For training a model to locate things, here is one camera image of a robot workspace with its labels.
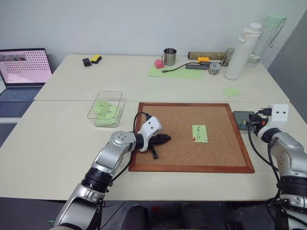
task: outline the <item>green mat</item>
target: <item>green mat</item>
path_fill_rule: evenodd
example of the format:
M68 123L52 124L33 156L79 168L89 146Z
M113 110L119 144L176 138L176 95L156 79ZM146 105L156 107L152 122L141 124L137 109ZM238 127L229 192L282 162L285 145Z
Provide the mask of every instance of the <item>green mat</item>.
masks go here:
M161 69L156 69L152 66L149 70L149 77L159 78L185 78L185 79L202 79L204 77L204 70L201 69L186 69L182 67L172 72L162 73L163 70L175 69L176 66L167 66Z

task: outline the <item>pink object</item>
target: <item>pink object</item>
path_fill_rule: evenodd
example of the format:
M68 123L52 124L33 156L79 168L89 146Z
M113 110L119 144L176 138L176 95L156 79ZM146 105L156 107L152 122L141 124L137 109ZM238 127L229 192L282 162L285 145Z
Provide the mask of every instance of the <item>pink object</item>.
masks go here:
M164 68L164 64L161 60L156 60L154 62L154 66L157 68L157 69L160 69L160 68Z

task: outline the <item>white table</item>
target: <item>white table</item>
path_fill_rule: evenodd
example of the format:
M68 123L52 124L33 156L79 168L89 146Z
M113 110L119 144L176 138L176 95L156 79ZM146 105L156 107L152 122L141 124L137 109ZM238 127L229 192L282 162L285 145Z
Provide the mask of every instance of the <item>white table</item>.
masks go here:
M94 100L99 91L121 91L126 101L148 102L289 102L264 66L244 70L238 80L227 80L222 67L218 75L204 70L203 79L149 77L149 69L159 57L103 56L90 67L83 58L68 55L36 96L36 100ZM177 57L177 67L195 60ZM226 97L222 89L237 87L241 95Z
M230 102L233 111L257 111L269 104ZM33 102L0 148L0 196L67 199L110 135L132 129L138 108L138 102L126 102L117 128L98 128L86 116L91 105L91 101ZM283 130L307 148L307 124L291 104ZM106 200L268 199L276 193L273 172L251 149L247 132L241 135L254 174L125 171ZM266 157L266 145L254 135L253 139ZM128 158L126 155L121 168Z

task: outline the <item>clear plastic container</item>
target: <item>clear plastic container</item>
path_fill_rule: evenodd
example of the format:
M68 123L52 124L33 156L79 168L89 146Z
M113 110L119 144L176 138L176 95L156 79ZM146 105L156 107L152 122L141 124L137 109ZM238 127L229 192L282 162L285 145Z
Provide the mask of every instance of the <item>clear plastic container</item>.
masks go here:
M96 127L115 128L125 106L122 92L100 91L87 117Z
M264 52L269 46L272 46L273 41L283 28L285 20L286 17L281 15L270 14L267 16L262 27L260 39L246 63L248 67L255 67L259 63Z

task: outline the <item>yellow object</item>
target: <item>yellow object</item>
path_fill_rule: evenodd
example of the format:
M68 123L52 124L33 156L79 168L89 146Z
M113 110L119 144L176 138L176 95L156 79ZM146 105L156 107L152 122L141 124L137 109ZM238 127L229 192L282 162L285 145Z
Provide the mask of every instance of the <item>yellow object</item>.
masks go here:
M97 64L101 60L101 55L100 54L95 54L91 58L91 62Z
M197 62L201 62L201 61L210 61L210 60L208 57L198 57Z

